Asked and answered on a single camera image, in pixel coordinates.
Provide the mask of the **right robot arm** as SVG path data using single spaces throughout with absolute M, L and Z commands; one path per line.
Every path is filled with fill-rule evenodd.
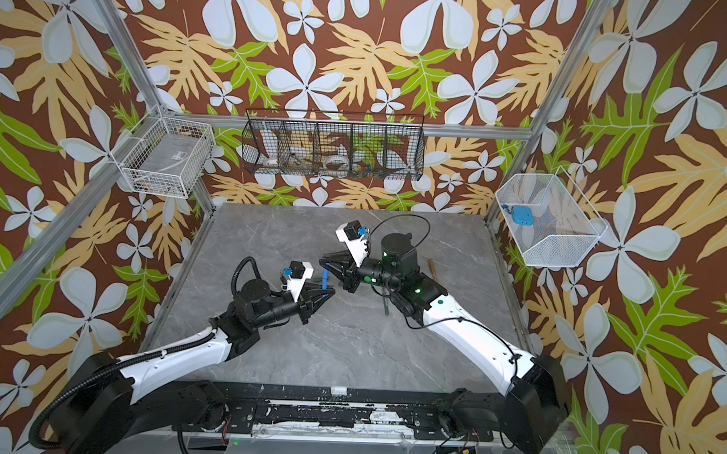
M 467 312 L 420 269 L 411 235 L 385 235 L 375 259 L 369 231 L 359 222 L 343 224 L 335 234 L 344 250 L 323 255 L 319 263 L 347 292 L 363 283 L 381 289 L 412 329 L 429 329 L 449 342 L 494 385 L 493 393 L 460 388 L 439 401 L 446 435 L 498 433 L 522 453 L 539 454 L 571 413 L 560 361 L 514 346 Z

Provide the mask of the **brown pen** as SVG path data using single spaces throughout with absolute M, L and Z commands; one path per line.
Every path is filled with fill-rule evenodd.
M 429 263 L 429 267 L 430 267 L 430 270 L 431 270 L 431 273 L 432 273 L 432 278 L 434 279 L 434 281 L 439 282 L 439 278 L 438 278 L 438 274 L 437 274 L 437 269 L 436 269 L 435 261 L 432 260 L 432 259 L 429 259 L 429 262 L 428 263 Z

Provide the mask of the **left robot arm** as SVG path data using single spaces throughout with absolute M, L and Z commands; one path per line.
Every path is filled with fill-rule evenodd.
M 87 359 L 65 389 L 34 418 L 28 441 L 39 450 L 103 454 L 138 432 L 165 424 L 193 424 L 219 404 L 207 387 L 195 394 L 173 387 L 180 378 L 233 360 L 261 339 L 264 330 L 302 323 L 335 294 L 313 281 L 308 262 L 293 261 L 274 290 L 254 257 L 240 261 L 230 290 L 232 302 L 199 333 L 161 348 L 112 358 Z

